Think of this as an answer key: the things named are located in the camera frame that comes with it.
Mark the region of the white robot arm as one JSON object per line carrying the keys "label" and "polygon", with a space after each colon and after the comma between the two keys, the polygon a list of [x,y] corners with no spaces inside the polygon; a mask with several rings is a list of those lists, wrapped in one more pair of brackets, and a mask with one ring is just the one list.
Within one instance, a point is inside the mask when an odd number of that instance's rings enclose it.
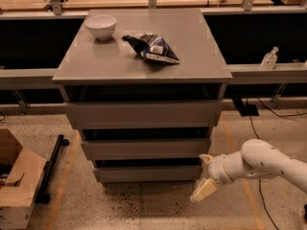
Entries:
{"label": "white robot arm", "polygon": [[213,194],[219,185],[241,178],[281,176],[302,192],[307,192],[307,164],[260,139],[246,141],[239,151],[218,156],[201,154],[200,159],[207,177],[200,178],[190,197],[192,202],[200,202]]}

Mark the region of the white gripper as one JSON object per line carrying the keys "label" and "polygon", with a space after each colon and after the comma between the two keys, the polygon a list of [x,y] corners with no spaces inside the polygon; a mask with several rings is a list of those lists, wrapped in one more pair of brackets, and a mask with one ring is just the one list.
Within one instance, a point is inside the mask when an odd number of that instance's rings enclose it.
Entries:
{"label": "white gripper", "polygon": [[196,183],[195,190],[190,196],[192,202],[200,202],[212,195],[217,190],[218,184],[230,184],[233,182],[224,168],[224,159],[224,154],[215,157],[209,154],[200,155],[201,162],[208,165],[210,178],[202,178]]}

